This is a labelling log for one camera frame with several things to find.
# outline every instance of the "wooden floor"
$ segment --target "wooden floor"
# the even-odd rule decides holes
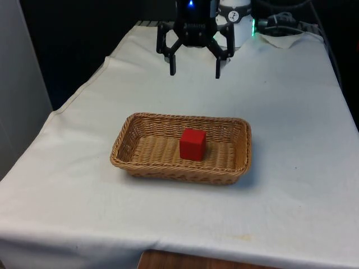
[[[137,269],[274,269],[162,251],[146,251]]]

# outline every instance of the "white wall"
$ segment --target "white wall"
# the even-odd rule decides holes
[[[21,7],[17,0],[0,0],[0,180],[50,111]]]

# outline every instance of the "stain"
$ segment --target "stain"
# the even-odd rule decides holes
[[[242,234],[242,235],[231,236],[231,238],[250,242],[250,241],[252,241],[253,236],[251,234]]]

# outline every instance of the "robotic arm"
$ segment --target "robotic arm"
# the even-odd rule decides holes
[[[176,74],[175,52],[181,45],[186,47],[207,47],[216,57],[215,77],[220,77],[220,62],[234,56],[234,26],[228,22],[218,26],[216,16],[219,0],[176,0],[177,18],[174,25],[161,22],[157,32],[157,53],[169,58],[170,74]],[[167,33],[173,30],[178,40],[171,48],[166,45]],[[220,32],[227,40],[223,50],[213,38]]]

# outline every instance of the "white cloth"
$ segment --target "white cloth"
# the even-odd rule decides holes
[[[156,35],[135,27],[0,182],[4,265],[135,268],[162,249],[359,268],[359,136],[323,43],[254,37],[216,80],[211,53],[185,47],[171,77]],[[226,187],[132,178],[109,155],[134,112],[247,120],[251,171]]]

